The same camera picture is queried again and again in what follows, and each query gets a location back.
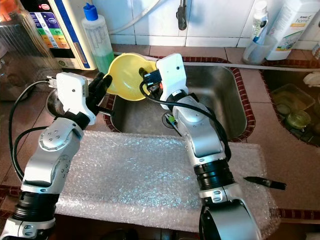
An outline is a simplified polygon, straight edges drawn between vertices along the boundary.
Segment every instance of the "white bottle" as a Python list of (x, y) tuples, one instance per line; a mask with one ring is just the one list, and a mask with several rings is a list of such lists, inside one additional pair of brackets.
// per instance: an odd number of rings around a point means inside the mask
[(268, 29), (267, 1), (258, 1), (254, 5), (252, 40), (260, 45), (265, 43)]
[(320, 0), (286, 0), (269, 32), (276, 45), (266, 59), (286, 59), (319, 9)]
[(106, 20), (103, 16), (98, 15), (94, 5), (89, 3), (83, 7), (85, 18), (81, 23), (89, 41), (93, 58), (98, 70), (103, 73), (109, 71), (109, 66), (114, 60), (114, 52), (111, 47)]

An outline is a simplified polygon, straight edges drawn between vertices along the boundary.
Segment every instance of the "countertop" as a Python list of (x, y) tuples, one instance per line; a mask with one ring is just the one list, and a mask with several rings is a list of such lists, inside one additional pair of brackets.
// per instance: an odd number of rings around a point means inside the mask
[[(115, 52), (136, 52), (142, 55), (166, 56), (181, 53), (186, 57), (219, 57), (232, 63), (242, 63), (244, 48), (235, 47), (168, 47), (141, 45), (114, 45)], [(289, 59), (310, 60), (311, 52), (293, 50)], [(298, 209), (320, 211), (320, 149), (299, 141), (291, 135), (278, 121), (265, 83), (258, 70), (240, 69), (248, 99), (253, 110), (256, 124), (252, 134), (243, 143), (261, 145), (270, 179), (287, 184), (285, 191), (271, 189), (276, 204), (281, 209)], [(23, 101), (14, 116), (15, 138), (22, 131), (31, 127), (49, 125), (53, 121), (44, 108), (47, 89), (37, 88), (32, 96)], [(20, 182), (11, 167), (7, 122), (11, 102), (1, 102), (1, 152), (0, 183), (7, 186), (20, 186)], [(109, 131), (103, 116), (97, 116), (97, 123), (88, 130)], [(18, 159), (24, 168), (36, 149), (39, 133), (33, 132), (19, 146)], [(9, 206), (10, 199), (5, 199), (1, 206)]]

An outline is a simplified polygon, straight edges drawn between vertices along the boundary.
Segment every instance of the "colorful label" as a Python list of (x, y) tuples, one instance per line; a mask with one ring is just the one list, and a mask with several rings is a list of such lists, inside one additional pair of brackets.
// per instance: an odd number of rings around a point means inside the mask
[(51, 49), (70, 49), (55, 15), (52, 12), (30, 12), (45, 44)]

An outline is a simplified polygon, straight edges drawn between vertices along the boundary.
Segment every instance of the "blue bottle cap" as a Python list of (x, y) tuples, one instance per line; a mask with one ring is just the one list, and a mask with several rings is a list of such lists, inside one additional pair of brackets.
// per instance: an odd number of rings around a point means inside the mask
[(88, 2), (83, 7), (85, 18), (89, 21), (98, 19), (98, 13), (95, 5), (90, 5)]

